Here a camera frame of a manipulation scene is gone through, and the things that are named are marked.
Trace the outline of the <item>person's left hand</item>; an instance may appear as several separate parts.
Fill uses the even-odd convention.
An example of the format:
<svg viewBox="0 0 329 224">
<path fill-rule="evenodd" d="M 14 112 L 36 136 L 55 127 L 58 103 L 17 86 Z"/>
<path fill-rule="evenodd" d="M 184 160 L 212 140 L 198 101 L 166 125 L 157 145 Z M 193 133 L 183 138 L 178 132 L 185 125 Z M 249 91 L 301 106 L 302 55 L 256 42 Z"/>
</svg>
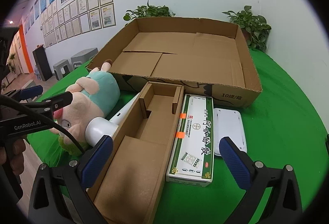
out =
<svg viewBox="0 0 329 224">
<path fill-rule="evenodd" d="M 13 174 L 21 175 L 24 171 L 24 156 L 23 152 L 26 150 L 26 145 L 22 138 L 17 139 L 12 144 L 12 157 L 9 157 L 9 164 L 12 168 Z M 0 150 L 0 164 L 3 165 L 7 160 L 7 153 L 5 148 Z"/>
</svg>

